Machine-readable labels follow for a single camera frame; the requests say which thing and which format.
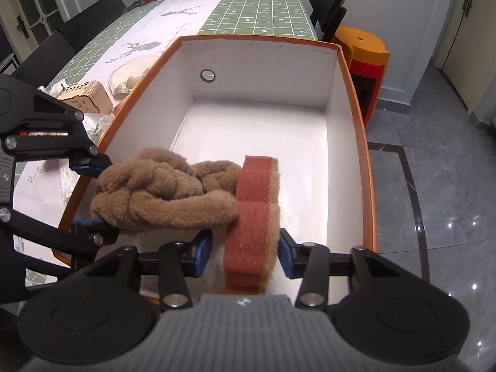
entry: dining table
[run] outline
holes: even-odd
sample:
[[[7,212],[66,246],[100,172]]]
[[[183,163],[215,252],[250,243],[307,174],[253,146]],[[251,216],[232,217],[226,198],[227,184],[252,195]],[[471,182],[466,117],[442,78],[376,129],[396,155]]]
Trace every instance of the dining table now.
[[[110,76],[116,69],[143,56],[158,59],[175,39],[193,34],[260,34],[317,40],[301,0],[159,0],[125,13],[104,29],[71,59],[47,90],[60,83],[96,80],[102,83],[115,107],[125,99],[122,95],[113,96],[110,87]],[[16,167],[14,209],[59,227],[65,210],[60,169],[59,160],[20,162]],[[14,237],[14,246],[25,255],[65,265],[51,249],[22,237]],[[26,270],[26,286],[55,281],[55,277]]]

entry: wooden box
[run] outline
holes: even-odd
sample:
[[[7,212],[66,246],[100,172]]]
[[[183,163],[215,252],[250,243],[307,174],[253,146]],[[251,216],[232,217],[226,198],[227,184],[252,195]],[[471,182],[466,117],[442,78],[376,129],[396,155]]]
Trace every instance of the wooden box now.
[[[87,81],[68,86],[63,90],[58,100],[63,100],[73,108],[83,113],[109,114],[112,109],[112,101],[107,95],[102,83],[98,81]]]

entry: brown towel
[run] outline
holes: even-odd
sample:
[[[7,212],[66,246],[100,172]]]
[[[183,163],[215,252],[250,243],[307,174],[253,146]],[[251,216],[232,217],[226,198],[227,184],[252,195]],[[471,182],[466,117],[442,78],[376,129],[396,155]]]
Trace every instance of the brown towel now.
[[[224,226],[237,218],[230,192],[236,190],[240,169],[228,161],[189,166],[178,154],[148,148],[137,159],[102,172],[91,215],[132,231]]]

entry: red sponge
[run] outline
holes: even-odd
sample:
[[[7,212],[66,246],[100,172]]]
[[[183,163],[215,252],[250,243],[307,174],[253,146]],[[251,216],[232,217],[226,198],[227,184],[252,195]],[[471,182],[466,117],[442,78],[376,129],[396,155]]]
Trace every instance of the red sponge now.
[[[272,157],[246,157],[236,184],[238,219],[227,230],[226,292],[264,294],[277,257],[279,169]]]

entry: floor tile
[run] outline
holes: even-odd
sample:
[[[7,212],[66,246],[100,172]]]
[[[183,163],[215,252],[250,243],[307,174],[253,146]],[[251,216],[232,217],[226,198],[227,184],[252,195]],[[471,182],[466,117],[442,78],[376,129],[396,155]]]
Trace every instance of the floor tile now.
[[[496,360],[496,348],[487,354],[477,356],[477,361],[470,365],[473,372],[494,372],[494,360]]]
[[[398,253],[384,253],[381,256],[404,268],[406,271],[410,271],[410,273],[415,274],[417,277],[422,278],[420,254],[418,250]]]
[[[473,126],[440,73],[428,67],[409,114],[391,113],[402,145],[496,160],[496,139]]]
[[[418,250],[415,219],[398,154],[370,151],[377,213],[378,252]]]
[[[401,144],[391,114],[387,110],[376,109],[365,131],[367,141],[393,145]]]
[[[471,326],[460,359],[472,365],[496,347],[496,240],[431,249],[428,255],[431,283],[467,309]]]
[[[495,162],[413,148],[405,153],[428,248],[495,237]]]

